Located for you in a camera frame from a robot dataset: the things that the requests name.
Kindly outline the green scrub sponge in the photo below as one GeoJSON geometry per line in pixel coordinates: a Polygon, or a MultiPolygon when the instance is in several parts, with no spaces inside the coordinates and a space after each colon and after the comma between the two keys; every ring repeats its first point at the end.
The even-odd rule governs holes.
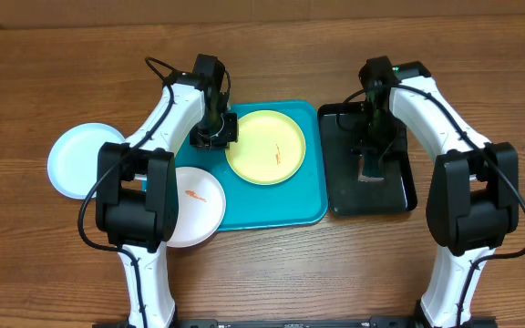
{"type": "Polygon", "coordinates": [[[379,182],[384,179],[384,173],[380,169],[378,158],[363,154],[360,156],[358,168],[359,181],[379,182]]]}

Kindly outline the white plate with stain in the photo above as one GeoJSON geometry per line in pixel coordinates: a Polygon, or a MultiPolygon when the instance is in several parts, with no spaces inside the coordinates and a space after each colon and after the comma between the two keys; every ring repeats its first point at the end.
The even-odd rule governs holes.
{"type": "Polygon", "coordinates": [[[176,175],[179,215],[167,245],[189,248],[208,240],[218,230],[226,197],[220,182],[206,170],[180,167],[176,175]]]}

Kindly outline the light blue plate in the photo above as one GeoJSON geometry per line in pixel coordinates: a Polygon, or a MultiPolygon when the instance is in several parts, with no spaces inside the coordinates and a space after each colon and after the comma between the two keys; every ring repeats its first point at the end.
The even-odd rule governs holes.
{"type": "Polygon", "coordinates": [[[115,128],[103,123],[85,123],[65,132],[50,150],[47,174],[62,195],[83,200],[97,181],[98,152],[106,143],[124,143],[115,128]]]}

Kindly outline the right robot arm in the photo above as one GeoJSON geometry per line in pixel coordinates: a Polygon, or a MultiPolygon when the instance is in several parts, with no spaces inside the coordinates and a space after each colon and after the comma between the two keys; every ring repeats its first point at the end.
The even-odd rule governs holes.
{"type": "Polygon", "coordinates": [[[437,243],[427,290],[416,308],[423,327],[474,327],[470,304],[486,261],[516,230],[518,156],[492,143],[449,105],[422,63],[394,66],[385,57],[359,70],[367,122],[354,131],[354,150],[368,177],[381,177],[401,133],[411,131],[434,163],[426,218],[437,243]]]}

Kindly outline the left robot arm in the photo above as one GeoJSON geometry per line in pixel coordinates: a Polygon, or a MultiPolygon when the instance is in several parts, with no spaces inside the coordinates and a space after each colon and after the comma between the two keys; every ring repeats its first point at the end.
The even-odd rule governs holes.
{"type": "Polygon", "coordinates": [[[226,149],[237,139],[228,110],[225,71],[172,73],[162,80],[160,102],[141,127],[98,153],[97,227],[108,236],[104,251],[121,259],[131,309],[127,327],[170,327],[176,304],[166,273],[166,244],[179,217],[175,157],[187,137],[199,149],[226,149]]]}

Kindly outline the yellow-green plate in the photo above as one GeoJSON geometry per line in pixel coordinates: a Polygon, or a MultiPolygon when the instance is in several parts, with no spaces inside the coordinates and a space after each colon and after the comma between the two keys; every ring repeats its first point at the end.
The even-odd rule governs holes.
{"type": "Polygon", "coordinates": [[[257,110],[241,117],[239,137],[225,151],[232,171],[256,185],[273,185],[291,178],[303,165],[306,140],[290,117],[257,110]]]}

